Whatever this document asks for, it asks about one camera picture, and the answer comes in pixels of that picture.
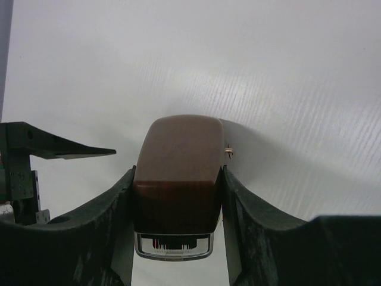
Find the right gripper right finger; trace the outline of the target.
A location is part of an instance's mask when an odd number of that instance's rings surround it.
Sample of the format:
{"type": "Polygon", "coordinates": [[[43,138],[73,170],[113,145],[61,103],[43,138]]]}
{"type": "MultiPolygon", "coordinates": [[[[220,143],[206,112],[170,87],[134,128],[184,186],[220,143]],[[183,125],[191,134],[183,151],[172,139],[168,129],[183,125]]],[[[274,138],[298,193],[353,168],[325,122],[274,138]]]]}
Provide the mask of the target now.
{"type": "Polygon", "coordinates": [[[246,189],[223,169],[230,285],[379,285],[380,217],[304,221],[246,189]]]}

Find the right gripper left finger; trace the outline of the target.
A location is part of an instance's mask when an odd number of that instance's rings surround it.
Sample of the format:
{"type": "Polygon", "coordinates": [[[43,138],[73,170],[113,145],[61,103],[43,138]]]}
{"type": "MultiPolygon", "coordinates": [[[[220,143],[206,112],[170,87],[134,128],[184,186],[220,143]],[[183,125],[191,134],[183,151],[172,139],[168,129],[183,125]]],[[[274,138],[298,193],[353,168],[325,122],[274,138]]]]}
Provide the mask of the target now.
{"type": "Polygon", "coordinates": [[[1,285],[130,285],[134,175],[46,225],[1,222],[1,285]]]}

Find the clear plastic metronome cover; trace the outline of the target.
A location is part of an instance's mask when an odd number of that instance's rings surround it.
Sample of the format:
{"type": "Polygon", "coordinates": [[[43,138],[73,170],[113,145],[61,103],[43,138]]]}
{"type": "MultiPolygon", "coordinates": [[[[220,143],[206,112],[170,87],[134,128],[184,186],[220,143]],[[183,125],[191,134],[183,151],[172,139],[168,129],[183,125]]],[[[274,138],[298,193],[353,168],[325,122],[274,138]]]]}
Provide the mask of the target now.
{"type": "Polygon", "coordinates": [[[185,262],[204,259],[214,248],[214,234],[164,235],[135,233],[136,254],[144,259],[185,262]]]}

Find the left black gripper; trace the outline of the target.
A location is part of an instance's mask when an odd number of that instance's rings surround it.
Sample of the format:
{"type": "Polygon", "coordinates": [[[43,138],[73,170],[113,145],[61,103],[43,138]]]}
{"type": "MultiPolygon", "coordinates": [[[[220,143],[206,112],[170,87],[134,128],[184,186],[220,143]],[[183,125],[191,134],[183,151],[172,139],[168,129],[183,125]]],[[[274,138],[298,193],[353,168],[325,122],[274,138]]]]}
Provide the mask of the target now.
{"type": "Polygon", "coordinates": [[[41,209],[38,173],[30,156],[65,160],[110,156],[114,149],[90,147],[36,128],[26,122],[1,123],[1,138],[11,153],[1,154],[1,220],[17,224],[46,224],[48,209],[41,209]]]}

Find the brown wooden metronome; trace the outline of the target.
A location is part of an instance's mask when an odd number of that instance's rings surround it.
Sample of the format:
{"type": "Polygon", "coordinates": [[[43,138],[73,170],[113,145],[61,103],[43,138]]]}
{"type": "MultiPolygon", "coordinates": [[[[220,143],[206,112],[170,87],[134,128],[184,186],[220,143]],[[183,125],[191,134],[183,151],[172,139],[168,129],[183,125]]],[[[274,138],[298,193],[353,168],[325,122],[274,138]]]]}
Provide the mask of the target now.
{"type": "Polygon", "coordinates": [[[221,208],[225,148],[220,119],[177,115],[153,122],[133,180],[135,231],[214,232],[221,208]]]}

